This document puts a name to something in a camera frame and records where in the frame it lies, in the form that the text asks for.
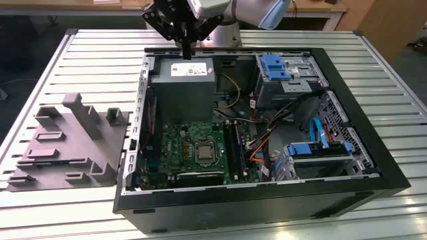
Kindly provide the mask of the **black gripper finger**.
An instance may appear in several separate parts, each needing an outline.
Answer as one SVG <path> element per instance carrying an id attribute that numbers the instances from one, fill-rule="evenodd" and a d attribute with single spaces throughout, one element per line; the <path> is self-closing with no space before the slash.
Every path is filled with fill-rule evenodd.
<path id="1" fill-rule="evenodd" d="M 203 20 L 202 22 L 198 19 L 187 23 L 187 59 L 192 59 L 195 53 L 194 47 L 198 44 L 198 41 L 203 41 L 215 28 L 220 25 L 224 20 L 224 15 L 216 15 Z"/>
<path id="2" fill-rule="evenodd" d="M 156 6 L 147 6 L 141 17 L 163 38 L 174 41 L 175 45 L 180 47 L 183 59 L 187 60 L 186 24 L 183 23 L 182 26 L 174 26 L 174 23 L 165 18 Z"/>

